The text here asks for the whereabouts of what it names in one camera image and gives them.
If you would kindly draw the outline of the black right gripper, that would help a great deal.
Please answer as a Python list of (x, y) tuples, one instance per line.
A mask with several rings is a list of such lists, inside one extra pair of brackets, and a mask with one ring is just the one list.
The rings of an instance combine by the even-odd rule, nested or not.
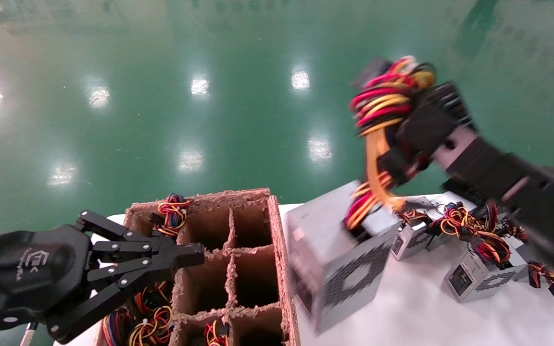
[[(364, 68), (364, 87), (393, 65), (386, 59), (372, 59)], [(475, 131), (455, 82), (431, 86), (413, 94), (413, 111), (402, 124), (402, 144), (378, 155), (378, 170), (386, 173), (389, 185), (404, 185), (431, 164), (431, 154), (460, 126)]]

